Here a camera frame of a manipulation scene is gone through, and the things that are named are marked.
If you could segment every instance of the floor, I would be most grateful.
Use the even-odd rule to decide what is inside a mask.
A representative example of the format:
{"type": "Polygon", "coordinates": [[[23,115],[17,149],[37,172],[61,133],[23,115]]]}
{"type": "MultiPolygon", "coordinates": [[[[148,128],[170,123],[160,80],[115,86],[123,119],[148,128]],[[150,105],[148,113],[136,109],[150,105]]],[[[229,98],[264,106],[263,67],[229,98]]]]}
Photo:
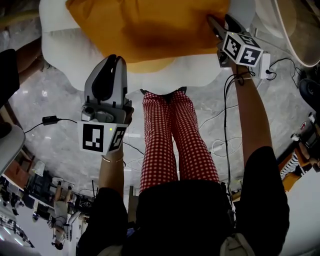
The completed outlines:
{"type": "MultiPolygon", "coordinates": [[[[22,22],[11,26],[9,31],[0,33],[0,51],[8,48],[18,49],[40,36],[38,19],[22,22]]],[[[285,48],[284,43],[271,35],[258,34],[272,43],[285,48]]],[[[271,53],[271,61],[287,55],[268,44],[259,42],[260,46],[271,53]]],[[[300,130],[312,109],[303,101],[296,89],[291,73],[293,66],[289,61],[282,61],[274,66],[277,78],[273,81],[264,80],[258,91],[262,97],[270,123],[273,148],[279,156],[291,142],[290,135],[300,130]]],[[[223,87],[230,70],[223,70],[219,76],[204,87],[188,87],[187,95],[194,103],[198,117],[200,133],[209,150],[222,145],[212,158],[217,167],[220,180],[227,178],[227,160],[225,158],[223,119],[224,113],[218,115],[223,107],[223,87]]],[[[42,122],[42,117],[56,115],[62,119],[81,119],[81,106],[84,101],[83,92],[74,89],[65,75],[55,68],[37,72],[22,84],[10,99],[10,104],[25,130],[29,130],[42,122]]],[[[142,111],[143,95],[135,91],[127,95],[135,109],[133,121],[128,128],[124,141],[145,151],[144,115],[142,111]]],[[[227,106],[237,105],[234,88],[230,91],[227,106]]],[[[244,171],[242,139],[238,108],[227,111],[227,129],[230,141],[230,165],[232,188],[240,186],[244,171]]],[[[39,126],[26,135],[26,146],[43,161],[46,170],[55,176],[75,184],[74,190],[91,195],[91,180],[98,183],[101,157],[81,152],[78,146],[77,125],[70,121],[61,121],[50,126],[39,126]]],[[[128,200],[129,186],[139,188],[143,155],[136,149],[124,145],[125,170],[125,201],[128,200]]]]}

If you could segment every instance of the black shirt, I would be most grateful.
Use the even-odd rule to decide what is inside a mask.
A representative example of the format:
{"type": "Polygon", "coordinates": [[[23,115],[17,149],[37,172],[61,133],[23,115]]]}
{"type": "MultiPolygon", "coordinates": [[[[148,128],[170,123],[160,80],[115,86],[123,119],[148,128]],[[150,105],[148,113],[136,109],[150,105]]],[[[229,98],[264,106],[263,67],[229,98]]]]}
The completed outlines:
{"type": "MultiPolygon", "coordinates": [[[[157,185],[139,195],[136,224],[127,238],[127,212],[113,189],[102,188],[94,201],[79,255],[98,255],[123,245],[122,255],[219,255],[233,231],[220,184],[181,180],[157,185]]],[[[262,147],[248,159],[236,232],[256,255],[278,255],[289,228],[289,206],[273,149],[262,147]]]]}

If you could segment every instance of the bracelet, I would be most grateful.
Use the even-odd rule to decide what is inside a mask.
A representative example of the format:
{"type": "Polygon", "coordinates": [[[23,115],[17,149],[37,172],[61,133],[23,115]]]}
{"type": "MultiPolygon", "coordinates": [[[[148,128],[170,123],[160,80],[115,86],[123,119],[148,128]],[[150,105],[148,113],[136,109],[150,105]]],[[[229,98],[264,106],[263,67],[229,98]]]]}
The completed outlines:
{"type": "MultiPolygon", "coordinates": [[[[103,159],[104,161],[108,162],[108,163],[111,163],[111,161],[108,160],[108,159],[106,159],[104,155],[102,156],[102,159],[103,159]]],[[[123,160],[124,160],[124,157],[122,156],[120,159],[118,159],[118,160],[115,161],[115,162],[118,163],[118,162],[123,161],[123,160]]]]}

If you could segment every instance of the marble floor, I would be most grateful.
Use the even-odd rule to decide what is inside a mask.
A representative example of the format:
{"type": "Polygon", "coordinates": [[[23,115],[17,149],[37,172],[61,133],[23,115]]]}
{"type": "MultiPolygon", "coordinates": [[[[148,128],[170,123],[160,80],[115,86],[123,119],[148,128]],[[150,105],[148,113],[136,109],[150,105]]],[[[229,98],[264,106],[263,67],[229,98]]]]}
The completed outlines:
{"type": "MultiPolygon", "coordinates": [[[[18,49],[36,39],[41,34],[38,19],[11,26],[8,31],[0,33],[0,51],[8,48],[18,49]]],[[[271,35],[258,34],[269,42],[277,42],[285,48],[284,43],[271,35]]],[[[287,57],[283,51],[259,42],[260,46],[271,53],[271,61],[287,57]]],[[[291,79],[293,66],[289,61],[282,61],[274,66],[277,78],[264,80],[258,91],[262,97],[269,118],[272,142],[275,155],[279,156],[290,144],[290,135],[300,130],[300,125],[308,119],[312,109],[303,101],[299,90],[291,79]]],[[[212,158],[217,167],[220,180],[227,179],[227,160],[223,145],[224,107],[223,88],[226,78],[231,74],[223,70],[218,77],[204,87],[188,87],[187,95],[194,103],[198,117],[199,129],[209,150],[222,145],[212,158]]],[[[29,130],[42,122],[42,117],[56,115],[62,119],[81,119],[81,106],[84,101],[83,92],[74,89],[65,75],[55,68],[37,72],[21,85],[9,100],[24,130],[29,130]]],[[[128,128],[124,141],[140,151],[145,151],[144,115],[142,110],[143,95],[135,91],[127,95],[135,109],[133,121],[128,128]]],[[[230,146],[230,166],[232,188],[239,187],[244,171],[242,152],[242,133],[235,89],[232,88],[227,106],[235,106],[227,110],[227,129],[230,146]]],[[[101,157],[81,152],[78,146],[77,125],[69,121],[58,124],[39,126],[26,135],[26,146],[37,159],[45,163],[46,170],[55,176],[75,184],[74,190],[91,195],[91,180],[98,183],[101,157]]],[[[175,147],[176,159],[179,159],[175,147]]],[[[125,201],[128,200],[129,186],[139,188],[143,155],[136,149],[124,145],[125,201]]]]}

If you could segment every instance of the checkered trousers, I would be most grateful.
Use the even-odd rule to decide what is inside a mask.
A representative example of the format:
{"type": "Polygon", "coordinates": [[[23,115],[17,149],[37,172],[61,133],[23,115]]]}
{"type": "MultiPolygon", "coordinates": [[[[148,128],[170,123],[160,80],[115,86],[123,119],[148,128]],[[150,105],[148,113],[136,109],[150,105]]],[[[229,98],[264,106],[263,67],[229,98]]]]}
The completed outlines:
{"type": "Polygon", "coordinates": [[[168,104],[162,96],[147,92],[143,99],[145,156],[140,192],[178,180],[172,135],[179,152],[181,180],[219,182],[218,173],[201,139],[192,101],[176,91],[168,104]]]}

